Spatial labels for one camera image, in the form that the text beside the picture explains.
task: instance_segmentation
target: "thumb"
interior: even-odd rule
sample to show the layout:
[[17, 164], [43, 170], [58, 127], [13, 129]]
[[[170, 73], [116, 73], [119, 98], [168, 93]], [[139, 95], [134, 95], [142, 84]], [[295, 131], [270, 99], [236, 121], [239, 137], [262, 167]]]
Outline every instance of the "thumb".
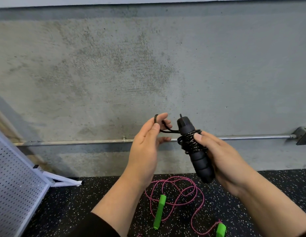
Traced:
[[155, 123], [151, 130], [149, 130], [149, 132], [147, 133], [147, 135], [145, 136], [145, 140], [144, 142], [147, 142], [147, 143], [156, 143], [156, 138], [157, 138], [157, 135], [159, 134], [160, 132], [160, 124], [159, 123]]
[[213, 155], [221, 154], [221, 146], [213, 139], [207, 136], [200, 135], [198, 133], [195, 133], [193, 137], [199, 144], [202, 144], [204, 147], [207, 147]]

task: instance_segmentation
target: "concrete wall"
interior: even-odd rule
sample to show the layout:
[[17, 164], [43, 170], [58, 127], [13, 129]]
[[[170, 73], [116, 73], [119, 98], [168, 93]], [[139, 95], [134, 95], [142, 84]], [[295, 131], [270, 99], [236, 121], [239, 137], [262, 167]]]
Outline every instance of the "concrete wall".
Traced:
[[[0, 10], [0, 126], [13, 141], [133, 138], [164, 111], [215, 135], [306, 125], [306, 0]], [[257, 170], [306, 168], [294, 142], [230, 144]], [[129, 149], [23, 151], [58, 174], [103, 176], [122, 173]], [[194, 171], [177, 143], [159, 160], [157, 173]]]

